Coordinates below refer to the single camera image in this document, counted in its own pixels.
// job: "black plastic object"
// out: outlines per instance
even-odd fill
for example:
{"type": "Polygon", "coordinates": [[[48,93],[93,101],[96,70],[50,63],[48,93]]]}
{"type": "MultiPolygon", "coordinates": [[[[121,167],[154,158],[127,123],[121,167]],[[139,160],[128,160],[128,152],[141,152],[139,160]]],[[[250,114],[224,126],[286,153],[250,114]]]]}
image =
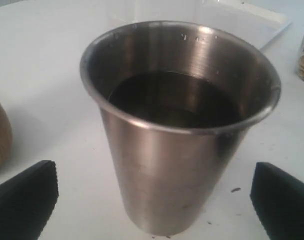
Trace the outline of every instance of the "black plastic object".
{"type": "Polygon", "coordinates": [[[36,240],[58,198],[56,165],[43,160],[0,185],[0,240],[36,240]]]}
{"type": "Polygon", "coordinates": [[[304,183],[258,162],[250,197],[271,240],[304,240],[304,183]]]}

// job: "metal cup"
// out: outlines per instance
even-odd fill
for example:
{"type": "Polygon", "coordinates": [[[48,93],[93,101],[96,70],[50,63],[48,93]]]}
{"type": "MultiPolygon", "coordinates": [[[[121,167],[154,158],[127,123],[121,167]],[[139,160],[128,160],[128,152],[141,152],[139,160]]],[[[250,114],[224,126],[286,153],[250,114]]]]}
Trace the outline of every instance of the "metal cup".
{"type": "MultiPolygon", "coordinates": [[[[278,74],[263,54],[233,35],[192,23],[151,21],[109,31],[87,47],[80,71],[101,110],[125,210],[139,228],[161,236],[195,221],[249,127],[267,117],[280,97],[278,74]],[[243,120],[174,127],[109,102],[120,82],[153,71],[209,80],[235,101],[243,120]]],[[[172,95],[184,93],[173,98],[183,107],[202,104],[199,88],[171,87],[172,95]]]]}

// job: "water droplet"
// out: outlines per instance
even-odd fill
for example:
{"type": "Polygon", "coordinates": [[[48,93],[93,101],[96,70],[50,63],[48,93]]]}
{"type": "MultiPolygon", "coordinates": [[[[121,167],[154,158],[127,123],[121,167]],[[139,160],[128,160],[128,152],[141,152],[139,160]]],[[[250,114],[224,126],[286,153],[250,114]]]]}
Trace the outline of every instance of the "water droplet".
{"type": "Polygon", "coordinates": [[[181,34],[181,37],[183,38],[183,40],[186,40],[186,34],[181,34]]]}

